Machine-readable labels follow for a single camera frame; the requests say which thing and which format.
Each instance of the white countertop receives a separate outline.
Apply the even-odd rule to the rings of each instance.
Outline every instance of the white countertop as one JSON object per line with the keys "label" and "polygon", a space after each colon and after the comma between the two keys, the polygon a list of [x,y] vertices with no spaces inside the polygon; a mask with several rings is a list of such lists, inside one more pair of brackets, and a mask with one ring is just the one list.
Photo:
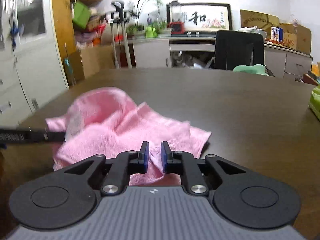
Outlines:
{"label": "white countertop", "polygon": [[[216,38],[215,37],[195,37],[195,36],[190,36],[190,37],[186,37],[186,36],[169,36],[169,37],[158,37],[158,38],[143,38],[143,39],[131,39],[128,40],[129,44],[135,44],[135,43],[139,43],[139,42],[150,42],[150,41],[154,41],[154,40],[167,40],[169,39],[169,41],[192,41],[192,40],[197,40],[197,41],[215,41]],[[287,51],[287,52],[291,52],[291,53],[295,53],[298,55],[302,55],[308,58],[311,58],[310,55],[308,54],[304,54],[302,52],[298,52],[292,49],[288,49],[288,48],[282,48],[279,46],[275,46],[275,45],[271,45],[271,44],[264,44],[265,47],[267,48],[273,48],[273,49],[279,49],[279,50],[283,50],[283,51]]]}

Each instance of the white sideboard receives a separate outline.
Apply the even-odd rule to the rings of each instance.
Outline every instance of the white sideboard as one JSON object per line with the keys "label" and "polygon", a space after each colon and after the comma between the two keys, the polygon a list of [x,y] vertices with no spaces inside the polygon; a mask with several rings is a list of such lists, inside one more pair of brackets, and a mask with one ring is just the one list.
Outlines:
{"label": "white sideboard", "polygon": [[[172,36],[129,40],[129,44],[133,45],[137,68],[167,68],[172,67],[171,60],[168,60],[171,52],[180,50],[213,52],[215,50],[214,41],[213,37]],[[311,70],[312,59],[310,55],[265,44],[265,65],[278,78],[295,80],[296,77],[302,77],[304,73]]]}

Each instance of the chinese character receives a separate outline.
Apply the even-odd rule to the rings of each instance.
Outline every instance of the chinese character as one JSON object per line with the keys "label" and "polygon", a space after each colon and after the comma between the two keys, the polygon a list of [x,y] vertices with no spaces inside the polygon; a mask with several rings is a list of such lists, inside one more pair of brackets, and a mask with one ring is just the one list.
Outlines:
{"label": "chinese character", "polygon": [[193,16],[193,18],[189,19],[189,22],[191,22],[193,20],[193,23],[195,25],[198,25],[198,23],[197,23],[198,18],[200,18],[200,22],[205,22],[205,19],[207,18],[207,16],[205,14],[202,16],[201,15],[198,16],[198,12],[194,12],[192,14],[192,16]]}

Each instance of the framed calligraphy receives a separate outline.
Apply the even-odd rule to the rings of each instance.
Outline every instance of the framed calligraphy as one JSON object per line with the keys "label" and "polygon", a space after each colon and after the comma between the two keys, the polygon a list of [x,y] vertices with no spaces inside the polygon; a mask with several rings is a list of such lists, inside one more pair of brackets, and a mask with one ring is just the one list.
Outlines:
{"label": "framed calligraphy", "polygon": [[[186,32],[216,32],[232,30],[230,4],[225,3],[181,3],[181,10]],[[172,14],[167,5],[167,21],[171,22]]]}

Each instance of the gray ribbed surface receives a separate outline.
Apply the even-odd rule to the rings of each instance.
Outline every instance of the gray ribbed surface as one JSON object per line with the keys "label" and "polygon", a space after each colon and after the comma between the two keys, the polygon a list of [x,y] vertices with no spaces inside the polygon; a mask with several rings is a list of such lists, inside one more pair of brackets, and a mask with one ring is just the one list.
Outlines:
{"label": "gray ribbed surface", "polygon": [[203,197],[182,187],[128,187],[105,197],[81,223],[59,231],[37,232],[19,227],[10,240],[302,240],[292,227],[256,232],[218,216]]}

